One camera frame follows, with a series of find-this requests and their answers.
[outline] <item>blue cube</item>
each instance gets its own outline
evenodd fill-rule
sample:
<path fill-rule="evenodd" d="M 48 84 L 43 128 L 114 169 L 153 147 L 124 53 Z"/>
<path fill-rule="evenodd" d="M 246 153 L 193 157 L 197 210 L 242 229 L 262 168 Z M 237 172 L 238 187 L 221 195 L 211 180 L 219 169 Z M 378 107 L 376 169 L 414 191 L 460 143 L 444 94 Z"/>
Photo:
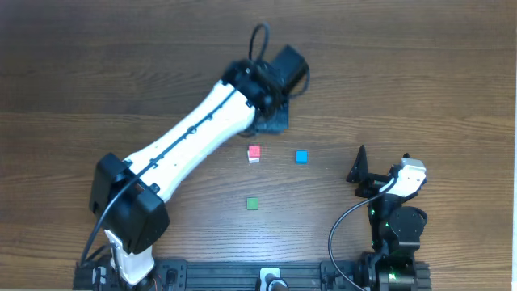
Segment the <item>blue cube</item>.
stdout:
<path fill-rule="evenodd" d="M 307 163 L 307 150 L 296 151 L 296 163 L 306 164 Z"/>

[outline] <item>wooden surface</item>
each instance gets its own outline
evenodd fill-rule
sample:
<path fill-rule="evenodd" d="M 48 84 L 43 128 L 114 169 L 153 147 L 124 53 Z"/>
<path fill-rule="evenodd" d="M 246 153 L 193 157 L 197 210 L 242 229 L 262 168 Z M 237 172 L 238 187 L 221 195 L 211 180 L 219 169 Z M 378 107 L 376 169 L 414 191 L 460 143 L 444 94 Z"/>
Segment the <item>wooden surface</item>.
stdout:
<path fill-rule="evenodd" d="M 235 137 L 181 184 L 156 256 L 319 261 L 335 219 L 360 201 L 344 176 L 367 146 L 385 173 L 405 153 L 428 183 L 416 256 L 435 290 L 508 290 L 515 130 L 513 1 L 0 2 L 0 287 L 71 288 L 95 218 L 96 162 L 123 158 L 179 122 L 253 26 L 311 66 L 281 136 Z M 263 145 L 249 165 L 246 146 Z M 294 163 L 308 150 L 309 164 Z M 247 211 L 246 198 L 260 210 Z M 366 211 L 335 238 L 369 250 Z M 99 236 L 96 245 L 104 242 Z"/>

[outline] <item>green cube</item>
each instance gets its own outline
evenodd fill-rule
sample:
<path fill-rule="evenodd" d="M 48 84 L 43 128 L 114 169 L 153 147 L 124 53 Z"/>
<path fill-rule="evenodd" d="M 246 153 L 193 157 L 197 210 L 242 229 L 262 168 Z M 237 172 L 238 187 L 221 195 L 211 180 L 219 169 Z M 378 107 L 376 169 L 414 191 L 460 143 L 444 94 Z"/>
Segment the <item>green cube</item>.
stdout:
<path fill-rule="evenodd" d="M 248 210 L 259 210 L 259 199 L 258 198 L 248 198 Z"/>

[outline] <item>red cube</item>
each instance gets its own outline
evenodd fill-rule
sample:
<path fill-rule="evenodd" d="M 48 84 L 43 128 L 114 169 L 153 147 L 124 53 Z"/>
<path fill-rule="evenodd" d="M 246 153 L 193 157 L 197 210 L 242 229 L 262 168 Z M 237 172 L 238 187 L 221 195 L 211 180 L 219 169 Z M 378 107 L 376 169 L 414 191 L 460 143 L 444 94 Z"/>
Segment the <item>red cube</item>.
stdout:
<path fill-rule="evenodd" d="M 249 158 L 260 158 L 260 145 L 250 145 L 248 151 L 250 152 Z"/>

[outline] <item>wood grain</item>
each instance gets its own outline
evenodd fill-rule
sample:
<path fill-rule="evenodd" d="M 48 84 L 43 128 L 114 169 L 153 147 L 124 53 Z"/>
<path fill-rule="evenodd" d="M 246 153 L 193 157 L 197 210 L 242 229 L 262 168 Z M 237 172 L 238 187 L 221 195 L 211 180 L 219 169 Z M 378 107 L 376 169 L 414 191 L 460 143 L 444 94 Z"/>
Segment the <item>wood grain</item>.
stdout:
<path fill-rule="evenodd" d="M 405 152 L 428 183 L 417 258 L 435 290 L 509 290 L 515 132 L 515 2 L 149 0 L 0 2 L 0 288 L 69 289 L 95 218 L 96 162 L 161 136 L 204 98 L 253 26 L 266 58 L 296 46 L 311 67 L 281 136 L 235 137 L 181 184 L 157 256 L 319 261 L 358 202 L 344 176 L 361 144 L 371 171 Z M 263 159 L 249 165 L 246 145 Z M 309 164 L 294 164 L 308 150 Z M 249 196 L 259 211 L 246 211 Z M 369 248 L 364 211 L 335 253 Z M 98 238 L 97 245 L 105 238 Z"/>

